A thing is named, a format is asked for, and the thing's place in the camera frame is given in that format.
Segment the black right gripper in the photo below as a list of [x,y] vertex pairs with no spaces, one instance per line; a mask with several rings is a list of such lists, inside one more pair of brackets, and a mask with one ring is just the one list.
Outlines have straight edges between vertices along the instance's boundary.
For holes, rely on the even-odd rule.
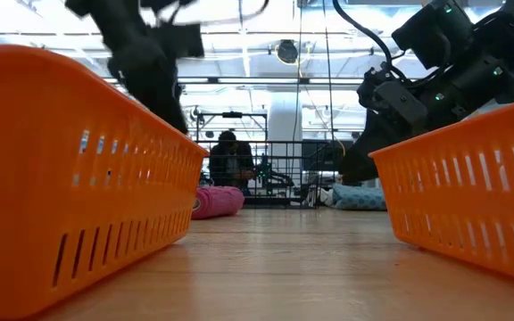
[[365,129],[359,139],[345,152],[339,174],[344,184],[360,184],[378,178],[371,152],[398,144],[425,132],[428,111],[400,81],[386,81],[375,89],[375,97],[386,103],[400,119],[368,112]]

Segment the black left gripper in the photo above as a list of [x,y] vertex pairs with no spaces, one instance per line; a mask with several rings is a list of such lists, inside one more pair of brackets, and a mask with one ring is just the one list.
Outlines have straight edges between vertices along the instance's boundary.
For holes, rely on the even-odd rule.
[[110,74],[149,111],[182,134],[188,133],[179,97],[179,26],[110,26],[106,29]]

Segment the blue patterned cloth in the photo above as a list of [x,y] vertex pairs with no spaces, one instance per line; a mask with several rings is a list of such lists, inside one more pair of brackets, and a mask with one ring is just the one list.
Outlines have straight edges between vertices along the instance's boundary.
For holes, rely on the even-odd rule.
[[320,187],[319,201],[337,210],[386,211],[386,200],[381,189],[363,185],[332,184],[329,188]]

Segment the black wire basket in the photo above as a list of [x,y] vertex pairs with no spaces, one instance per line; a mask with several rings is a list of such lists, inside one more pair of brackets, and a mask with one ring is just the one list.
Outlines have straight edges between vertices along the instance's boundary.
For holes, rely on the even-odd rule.
[[344,146],[335,140],[239,140],[246,208],[316,209],[339,180]]

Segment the pink bandage roll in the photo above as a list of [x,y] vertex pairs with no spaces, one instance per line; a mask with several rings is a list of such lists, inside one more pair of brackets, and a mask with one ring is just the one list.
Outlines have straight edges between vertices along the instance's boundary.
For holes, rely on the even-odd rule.
[[243,207],[245,196],[233,186],[206,186],[196,191],[192,220],[235,216]]

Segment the orange plastic tray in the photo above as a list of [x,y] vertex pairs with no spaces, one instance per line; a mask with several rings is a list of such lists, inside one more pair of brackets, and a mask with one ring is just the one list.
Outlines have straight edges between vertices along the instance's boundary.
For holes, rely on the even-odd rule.
[[398,240],[514,277],[514,103],[371,157]]
[[204,156],[80,63],[0,45],[0,320],[183,238]]

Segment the person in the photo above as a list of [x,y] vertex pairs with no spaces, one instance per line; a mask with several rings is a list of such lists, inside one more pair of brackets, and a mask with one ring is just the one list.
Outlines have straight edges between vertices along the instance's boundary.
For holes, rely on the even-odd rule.
[[232,131],[223,131],[210,149],[209,171],[214,185],[232,186],[248,194],[249,180],[254,177],[249,144],[239,142]]

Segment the round black ceiling fixture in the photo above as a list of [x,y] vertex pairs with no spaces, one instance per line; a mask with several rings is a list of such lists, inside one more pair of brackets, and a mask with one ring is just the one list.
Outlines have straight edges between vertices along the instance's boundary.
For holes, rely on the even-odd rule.
[[287,64],[294,64],[299,58],[298,49],[290,39],[281,40],[276,47],[276,53],[279,60]]

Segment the black metal workstation frame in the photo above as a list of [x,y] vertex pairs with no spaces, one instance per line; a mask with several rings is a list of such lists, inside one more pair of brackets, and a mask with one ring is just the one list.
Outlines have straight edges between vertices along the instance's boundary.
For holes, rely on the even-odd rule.
[[264,134],[264,140],[267,141],[269,138],[269,123],[268,115],[265,113],[247,113],[240,111],[224,111],[224,112],[201,112],[196,111],[194,115],[195,119],[195,141],[201,142],[201,133],[207,126],[215,119],[250,119]]

